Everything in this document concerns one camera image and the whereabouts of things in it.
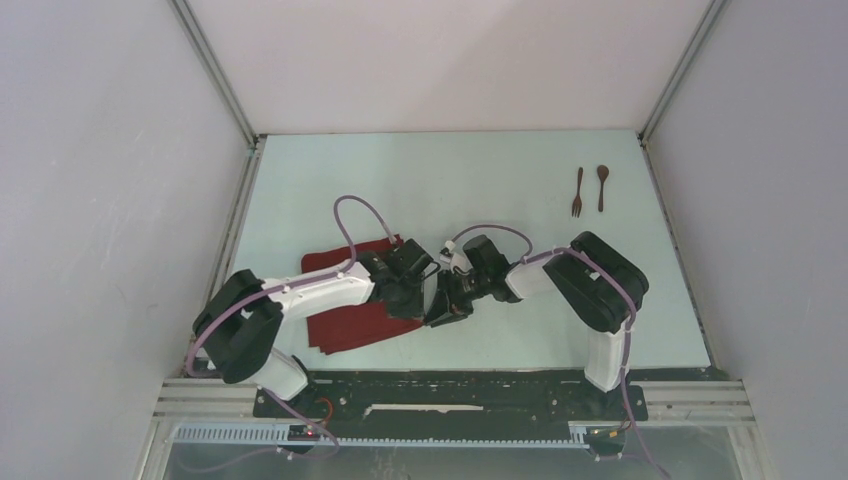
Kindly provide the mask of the red cloth napkin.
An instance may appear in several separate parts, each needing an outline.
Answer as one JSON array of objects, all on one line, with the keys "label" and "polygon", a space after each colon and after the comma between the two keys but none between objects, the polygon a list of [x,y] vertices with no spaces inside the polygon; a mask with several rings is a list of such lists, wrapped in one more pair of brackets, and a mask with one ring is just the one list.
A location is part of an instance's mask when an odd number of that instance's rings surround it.
[{"label": "red cloth napkin", "polygon": [[[358,252],[387,253],[392,243],[388,238],[362,242],[355,245]],[[300,260],[302,273],[335,266],[350,258],[348,247],[304,255]],[[419,319],[399,318],[389,315],[384,303],[366,303],[346,306],[312,315],[307,318],[310,347],[331,355],[368,346],[383,340],[407,334],[423,326]]]}]

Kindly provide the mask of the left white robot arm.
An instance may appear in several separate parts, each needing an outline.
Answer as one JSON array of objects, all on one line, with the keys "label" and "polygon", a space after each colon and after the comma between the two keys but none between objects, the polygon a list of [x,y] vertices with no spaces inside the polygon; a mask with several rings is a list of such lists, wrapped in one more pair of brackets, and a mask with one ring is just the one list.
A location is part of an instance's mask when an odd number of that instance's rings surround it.
[{"label": "left white robot arm", "polygon": [[284,279],[260,279],[249,270],[233,274],[193,324],[190,357],[204,350],[227,384],[252,383],[277,397],[292,416],[316,403],[307,370],[275,342],[289,320],[343,307],[382,304],[403,319],[424,313],[423,284],[432,257],[396,247],[364,251],[328,268]]}]

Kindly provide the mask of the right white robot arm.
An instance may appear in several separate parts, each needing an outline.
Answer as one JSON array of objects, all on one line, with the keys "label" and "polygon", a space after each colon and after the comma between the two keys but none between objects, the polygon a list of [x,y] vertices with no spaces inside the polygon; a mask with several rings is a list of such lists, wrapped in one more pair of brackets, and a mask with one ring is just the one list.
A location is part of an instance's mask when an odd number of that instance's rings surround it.
[{"label": "right white robot arm", "polygon": [[518,303],[558,292],[587,326],[588,361],[581,392],[585,411],[606,418],[622,403],[619,386],[629,372],[635,316],[649,290],[646,275],[600,237],[584,231],[566,247],[510,262],[486,235],[445,243],[436,292],[424,323],[468,318],[476,300]]}]

